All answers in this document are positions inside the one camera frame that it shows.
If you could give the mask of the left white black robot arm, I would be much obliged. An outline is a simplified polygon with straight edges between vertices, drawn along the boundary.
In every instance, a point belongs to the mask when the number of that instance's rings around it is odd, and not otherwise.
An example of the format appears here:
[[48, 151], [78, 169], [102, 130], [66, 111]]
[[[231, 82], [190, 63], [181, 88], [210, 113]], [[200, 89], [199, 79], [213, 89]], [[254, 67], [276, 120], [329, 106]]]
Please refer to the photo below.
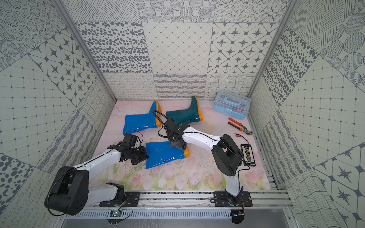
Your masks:
[[90, 188], [89, 183], [101, 172], [124, 161], [137, 165], [148, 159], [143, 137], [125, 134], [122, 141], [108, 146], [107, 150], [74, 167], [63, 166], [46, 196], [44, 205], [51, 215], [76, 215], [88, 206], [134, 208], [140, 193], [126, 192], [121, 184], [108, 182], [104, 187]]

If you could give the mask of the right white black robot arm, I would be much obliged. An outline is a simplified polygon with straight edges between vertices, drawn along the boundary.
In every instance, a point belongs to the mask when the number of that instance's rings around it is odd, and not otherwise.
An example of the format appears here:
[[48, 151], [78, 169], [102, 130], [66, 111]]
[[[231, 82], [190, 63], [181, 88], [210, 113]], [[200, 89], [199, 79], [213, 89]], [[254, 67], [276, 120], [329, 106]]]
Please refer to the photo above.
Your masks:
[[244, 155], [231, 136], [214, 136], [196, 130], [189, 124], [176, 124], [172, 118], [162, 123], [170, 147], [185, 150], [193, 144], [213, 155], [215, 164], [226, 181], [225, 194], [232, 205], [238, 205], [242, 186], [239, 168], [244, 164]]

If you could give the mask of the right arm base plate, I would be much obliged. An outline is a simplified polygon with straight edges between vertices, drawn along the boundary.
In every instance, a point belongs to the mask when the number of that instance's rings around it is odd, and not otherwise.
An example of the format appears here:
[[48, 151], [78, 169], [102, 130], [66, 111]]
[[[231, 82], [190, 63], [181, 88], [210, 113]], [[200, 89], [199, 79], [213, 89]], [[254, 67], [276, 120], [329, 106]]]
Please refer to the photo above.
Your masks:
[[249, 192], [241, 190], [238, 196], [232, 196], [227, 191], [214, 192], [210, 200], [216, 207], [252, 207], [252, 198]]

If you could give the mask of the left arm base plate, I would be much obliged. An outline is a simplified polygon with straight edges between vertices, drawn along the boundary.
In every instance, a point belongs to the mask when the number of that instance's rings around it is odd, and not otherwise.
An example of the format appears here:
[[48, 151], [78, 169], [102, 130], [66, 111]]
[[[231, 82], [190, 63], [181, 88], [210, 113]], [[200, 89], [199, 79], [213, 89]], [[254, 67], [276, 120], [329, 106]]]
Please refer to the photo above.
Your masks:
[[137, 207], [140, 192], [118, 192], [114, 199], [99, 203], [99, 207]]

